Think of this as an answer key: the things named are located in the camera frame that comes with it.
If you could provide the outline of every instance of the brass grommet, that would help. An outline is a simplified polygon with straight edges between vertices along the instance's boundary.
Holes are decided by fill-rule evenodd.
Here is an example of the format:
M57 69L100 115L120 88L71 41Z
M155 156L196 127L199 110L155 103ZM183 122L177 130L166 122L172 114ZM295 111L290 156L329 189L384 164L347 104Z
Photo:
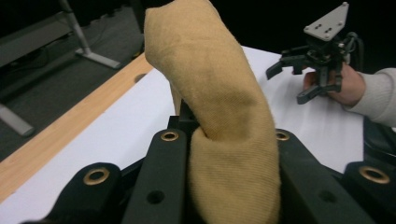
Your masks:
M376 173L378 176L371 175L371 172ZM388 184L390 182L389 176L387 174L371 166L362 166L359 168L359 173L364 176L364 178L377 184Z
M166 132L161 135L161 139L166 142L172 142L178 139L178 133Z
M100 176L98 178L92 178L92 176L96 174L99 174ZM110 172L105 167L91 169L84 176L84 184L89 186L101 184L107 180L109 175Z
M290 136L287 133L276 132L276 139L279 141L288 141Z

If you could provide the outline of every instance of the sleeve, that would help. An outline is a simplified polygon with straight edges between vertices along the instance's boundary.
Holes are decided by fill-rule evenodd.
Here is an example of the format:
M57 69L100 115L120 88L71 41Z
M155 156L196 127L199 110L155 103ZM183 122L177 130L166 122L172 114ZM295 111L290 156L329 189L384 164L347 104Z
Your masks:
M357 105L347 111L367 116L371 121L396 127L396 68L386 68L374 75L360 73L366 90Z
M277 223L275 124L242 47L208 0L146 11L146 57L190 107L189 189L206 223Z

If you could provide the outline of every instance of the metal stand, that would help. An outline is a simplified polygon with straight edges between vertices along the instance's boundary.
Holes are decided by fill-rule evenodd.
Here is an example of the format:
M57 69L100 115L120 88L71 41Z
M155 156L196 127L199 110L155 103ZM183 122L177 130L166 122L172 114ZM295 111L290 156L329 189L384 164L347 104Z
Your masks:
M0 119L24 137L29 136L35 131L35 128L2 104L0 104Z
M78 38L79 45L81 46L81 49L76 50L76 54L84 58L87 58L89 60L92 60L96 63L101 63L105 66L114 69L120 69L121 64L119 62L113 61L111 59L93 53L91 51L87 39L85 38L85 35L82 33L81 27L79 26L76 16L72 8L70 7L69 3L67 2L67 0L59 0L59 4L64 10L64 15L67 19L67 22L69 23L70 28L73 30L73 33Z

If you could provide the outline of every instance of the white table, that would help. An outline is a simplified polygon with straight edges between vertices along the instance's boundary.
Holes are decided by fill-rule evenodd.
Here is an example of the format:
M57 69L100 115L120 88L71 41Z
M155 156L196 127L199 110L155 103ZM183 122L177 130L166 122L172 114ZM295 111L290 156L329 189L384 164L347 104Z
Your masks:
M362 160L362 116L344 111L325 97L297 105L303 77L291 68L267 80L265 70L278 54L244 48L262 86L276 127L294 133L323 164L343 172L351 161ZM169 83L153 69L65 146L41 170L0 205L0 223L40 219L81 168L111 162L121 169L145 157L152 136L166 128L174 108Z

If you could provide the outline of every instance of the wooden edge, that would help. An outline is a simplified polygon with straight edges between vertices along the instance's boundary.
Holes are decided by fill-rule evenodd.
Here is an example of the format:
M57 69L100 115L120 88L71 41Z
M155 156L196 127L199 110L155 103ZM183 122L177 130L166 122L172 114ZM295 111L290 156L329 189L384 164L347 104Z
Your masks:
M141 54L0 163L0 203L47 164L152 66Z

